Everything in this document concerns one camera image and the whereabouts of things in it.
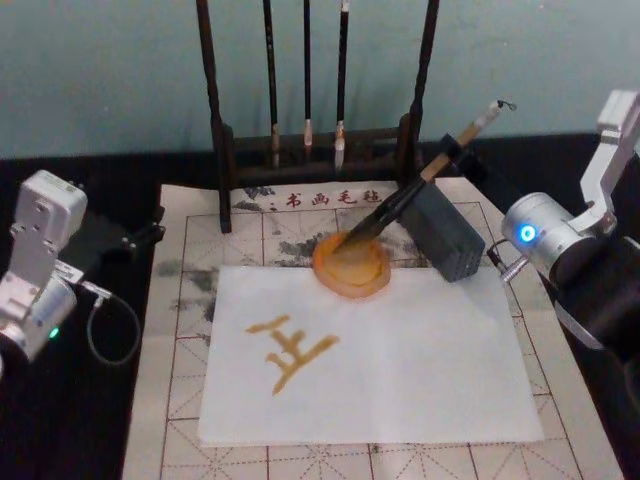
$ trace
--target white robotic arm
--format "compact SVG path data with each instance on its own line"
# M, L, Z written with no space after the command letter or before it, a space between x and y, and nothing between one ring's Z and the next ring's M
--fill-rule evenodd
M65 272L55 271L58 253L80 229L86 208L82 190L49 172L21 186L9 270L0 280L0 341L27 361L76 305Z
M598 131L600 145L580 181L590 207L569 222L578 233L599 228L608 234L615 228L611 194L640 139L640 92L614 90L598 118Z

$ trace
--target robotic arm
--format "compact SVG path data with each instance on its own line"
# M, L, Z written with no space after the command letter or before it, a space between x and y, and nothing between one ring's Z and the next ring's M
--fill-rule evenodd
M79 288L95 295L87 321L87 340L96 359L108 366L119 366L132 358L141 333L136 313L116 295L87 281L87 277L111 258L107 255L118 252L133 260L145 248L161 241L164 227L158 222L163 213L159 208L148 226L130 233L87 212L85 193L49 172L37 172L21 185L11 227L13 251L9 269L0 280L0 377L35 360L76 307ZM63 262L59 258L61 252L62 258L75 266ZM122 314L135 324L136 340L129 353L117 361L103 357L93 343L93 318L105 300L119 304Z
M601 141L580 186L587 205L574 217L545 193L520 195L467 149L454 160L489 200L506 211L501 230L522 255L507 267L489 256L511 281L527 263L556 291L559 320L591 349L607 349L625 367L640 408L640 245L615 234L611 194L640 139L640 92L615 90L600 118Z
M0 349L9 355L33 361L76 306L63 280L74 269L59 262L58 253L80 229L86 208L82 190L48 172L22 184L9 270L0 281Z

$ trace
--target cable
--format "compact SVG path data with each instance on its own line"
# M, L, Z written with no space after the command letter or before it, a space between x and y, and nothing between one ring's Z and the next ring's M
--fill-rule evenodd
M493 263L493 265L500 271L500 273L504 273L505 270L507 269L507 266L504 264L504 262L500 258L500 253L498 252L497 247L498 245L502 245L503 243L506 243L508 241L509 240L507 240L506 238L503 238L502 240L498 240L493 245L491 245L487 250L487 256L489 257L489 260L491 260L491 263Z
M140 328L140 319L138 318L138 315L133 311L133 308L131 308L131 306L127 302L114 294L111 294L109 299L115 300L116 303L119 303L122 307L124 307L124 309L129 312L131 318L133 319L133 324L136 330L136 339L133 342L131 350L120 360L109 360L108 358L105 358L102 354L100 354L100 352L98 352L98 349L93 342L93 334L91 333L91 330L93 329L93 320L96 316L96 313L98 313L98 310L100 310L100 307L102 307L104 303L104 297L102 296L98 296L95 303L93 304L91 313L89 314L89 320L87 321L87 341L89 343L89 350L91 350L91 353L96 358L96 360L108 367L121 367L127 364L136 354L138 347L140 346L142 330Z

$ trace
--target blue wall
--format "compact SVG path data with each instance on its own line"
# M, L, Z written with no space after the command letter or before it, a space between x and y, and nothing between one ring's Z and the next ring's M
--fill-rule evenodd
M338 0L311 0L316 130L333 131ZM272 0L281 129L303 127L302 0ZM353 0L347 130L408 109L426 0ZM222 112L268 135L260 0L211 0ZM423 138L496 97L487 135L592 130L608 92L639 88L638 0L446 0ZM211 146L194 0L0 0L0 157Z

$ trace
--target calligraphy practice mat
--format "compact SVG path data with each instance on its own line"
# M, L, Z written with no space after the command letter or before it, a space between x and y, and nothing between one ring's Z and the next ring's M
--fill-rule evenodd
M471 184L464 179L445 178L438 180L438 186L482 236L487 247L502 238L502 215ZM319 239L353 228L396 188L393 182L353 182L237 189L231 192L233 232L224 235L219 225L217 192L163 186L162 205L166 212L162 225L167 231L155 248L124 465L125 480L622 478L553 306L531 266L503 291L509 302L544 440L301 443L229 448L200 444L197 430L212 341L211 322L214 311L218 311L216 291L220 267L309 267ZM430 267L399 224L389 225L379 239L393 268ZM498 249L507 263L518 258L518 252L509 245L500 245ZM491 265L486 255L481 264ZM276 353L284 362L292 359L281 354L282 349L270 331L242 333L247 348L262 349L253 367L261 369L265 378L263 383L251 388L259 389L264 397L280 401L299 391L304 382L312 381L311 397L325 387L326 379L317 376L317 369L322 370L326 362L336 362L334 355L341 352L339 349L349 348L351 342L341 332L332 331L333 328L318 325L312 330L298 323L301 318L292 310L269 312L269 316L271 314L271 318L251 319L248 323L271 322L279 315L288 314L290 318L281 330L287 336L296 330L305 331L301 354L328 335L340 337L337 343L301 367L273 397L280 370L273 362L265 362L265 356ZM331 321L331 317L323 319L324 323ZM370 352L377 365L382 364L382 353ZM388 372L383 371L380 378L389 378ZM437 380L425 375L420 383L428 388ZM475 388L469 384L465 394L475 395ZM505 392L504 397L510 399L511 393ZM375 425L378 418L384 418L385 412L393 412L394 408L390 401L390 404L376 405L373 411L357 413L366 413ZM318 418L319 423L331 421L331 418Z
M295 364L273 331L281 343L304 335L300 358L339 340L272 394ZM361 301L308 268L222 267L211 339L198 427L207 446L543 438L491 267L455 284L433 268L395 269Z

